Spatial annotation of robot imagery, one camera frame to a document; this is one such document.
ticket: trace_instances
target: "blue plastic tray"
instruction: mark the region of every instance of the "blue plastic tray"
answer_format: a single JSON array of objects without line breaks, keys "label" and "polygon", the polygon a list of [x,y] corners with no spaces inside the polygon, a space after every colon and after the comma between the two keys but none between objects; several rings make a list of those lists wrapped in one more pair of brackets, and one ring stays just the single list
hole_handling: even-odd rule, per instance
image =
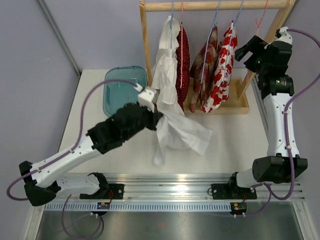
[{"label": "blue plastic tray", "polygon": [[[142,87],[148,85],[147,73],[140,66],[116,67],[108,71],[104,80],[124,79],[140,84]],[[110,82],[103,88],[104,113],[110,117],[127,103],[136,103],[138,92],[132,85],[125,82]]]}]

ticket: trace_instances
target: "clothes rack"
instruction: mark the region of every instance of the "clothes rack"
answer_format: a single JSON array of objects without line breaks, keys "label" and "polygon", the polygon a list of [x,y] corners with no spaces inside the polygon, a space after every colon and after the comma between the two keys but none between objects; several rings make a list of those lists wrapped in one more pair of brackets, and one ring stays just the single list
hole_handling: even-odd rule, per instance
[{"label": "clothes rack", "polygon": [[[191,1],[183,3],[183,11],[215,11],[218,6],[218,1]],[[239,10],[241,7],[241,0],[222,1],[220,3],[219,11],[221,10]],[[242,6],[243,10],[263,10],[266,7],[267,0],[245,0]],[[268,9],[278,9],[275,18],[273,19],[264,40],[270,43],[275,38],[277,29],[281,28],[286,21],[290,11],[295,4],[295,0],[269,0]],[[146,61],[146,70],[148,76],[148,85],[152,84],[151,72],[151,58],[149,49],[149,36],[147,26],[147,12],[171,12],[182,10],[181,2],[157,2],[148,3],[145,0],[139,0],[140,18],[142,26],[142,36],[144,43],[144,53]],[[196,114],[247,114],[249,112],[249,105],[246,97],[246,90],[252,82],[255,73],[248,73],[248,75],[241,80],[239,78],[232,79],[229,87],[229,99],[222,103],[221,106],[213,110],[211,113],[204,113],[198,107]],[[192,81],[190,81],[189,92],[192,91]],[[185,106],[190,103],[190,98],[187,97]]]}]

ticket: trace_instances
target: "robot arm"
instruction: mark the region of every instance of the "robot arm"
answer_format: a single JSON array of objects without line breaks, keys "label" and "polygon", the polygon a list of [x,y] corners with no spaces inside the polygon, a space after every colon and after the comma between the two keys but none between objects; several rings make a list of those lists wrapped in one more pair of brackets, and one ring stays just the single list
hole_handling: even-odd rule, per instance
[{"label": "robot arm", "polygon": [[[294,175],[298,177],[308,167],[308,161],[300,158],[295,142],[292,118],[292,103],[285,112],[285,106],[294,95],[293,79],[286,75],[292,54],[292,37],[282,27],[276,32],[277,39],[271,43],[254,36],[245,46],[235,51],[235,59],[240,61],[248,52],[252,55],[244,62],[245,67],[258,74],[258,88],[267,112],[268,150],[267,156],[255,159],[252,168],[235,172],[229,178],[223,191],[234,198],[243,197],[239,193],[248,191],[260,183],[289,183],[291,165],[287,145],[291,147]],[[285,138],[285,115],[288,122],[289,143]]]},{"label": "robot arm", "polygon": [[73,151],[68,147],[40,162],[25,161],[19,165],[22,176],[37,171],[24,179],[25,193],[33,206],[46,204],[57,196],[74,194],[80,194],[81,199],[103,198],[109,185],[102,173],[73,177],[64,174],[87,160],[121,147],[144,128],[156,130],[158,120],[163,116],[155,109],[158,92],[150,87],[138,90],[139,104],[129,103],[106,121],[89,129]]}]

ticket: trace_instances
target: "red patterned cloth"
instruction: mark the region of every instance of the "red patterned cloth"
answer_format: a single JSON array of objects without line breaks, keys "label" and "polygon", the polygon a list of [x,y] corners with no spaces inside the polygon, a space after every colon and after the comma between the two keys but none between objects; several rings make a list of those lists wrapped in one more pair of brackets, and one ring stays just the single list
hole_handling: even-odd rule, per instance
[{"label": "red patterned cloth", "polygon": [[184,110],[184,101],[186,100],[188,89],[189,89],[189,83],[190,83],[190,77],[189,77],[190,53],[189,53],[188,37],[182,24],[181,24],[181,29],[182,29],[183,36],[181,35],[181,30],[180,30],[179,35],[176,38],[178,40],[179,47],[175,51],[176,59],[177,59],[177,68],[176,68],[177,73],[176,73],[175,88],[178,96],[178,104],[180,105],[182,110]]},{"label": "red patterned cloth", "polygon": [[197,102],[200,102],[202,106],[208,99],[211,88],[212,78],[215,71],[216,59],[217,59],[217,45],[218,45],[218,27],[215,26],[212,29],[211,36],[209,38],[208,47],[206,50],[207,42],[204,44],[199,54],[195,57],[195,60],[190,69],[190,77],[193,78],[193,96],[189,109],[192,113],[196,111]]},{"label": "red patterned cloth", "polygon": [[213,75],[212,92],[202,106],[202,111],[205,113],[217,109],[221,102],[225,102],[229,98],[229,84],[235,61],[235,48],[238,45],[234,21],[230,23],[223,36],[224,40],[220,42],[217,49],[219,58]]}]

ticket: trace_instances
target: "white table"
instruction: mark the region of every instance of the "white table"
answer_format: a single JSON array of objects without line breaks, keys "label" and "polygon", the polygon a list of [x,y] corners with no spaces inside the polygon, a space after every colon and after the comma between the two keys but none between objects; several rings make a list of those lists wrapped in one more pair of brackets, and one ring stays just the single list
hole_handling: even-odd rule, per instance
[{"label": "white table", "polygon": [[[78,132],[80,109],[88,91],[105,79],[108,70],[84,70],[75,94],[70,116],[63,135],[61,149],[73,145]],[[234,69],[233,77],[244,77],[245,69]],[[91,159],[72,173],[100,172],[105,174],[210,174],[233,173],[252,167],[256,158],[267,153],[268,142],[259,114],[254,92],[246,92],[250,111],[247,115],[188,115],[212,129],[212,138],[204,156],[192,150],[173,150],[167,153],[164,166],[154,165],[157,148],[156,133],[144,129],[122,147]],[[96,90],[84,113],[84,133],[107,116],[103,112],[103,86]]]}]

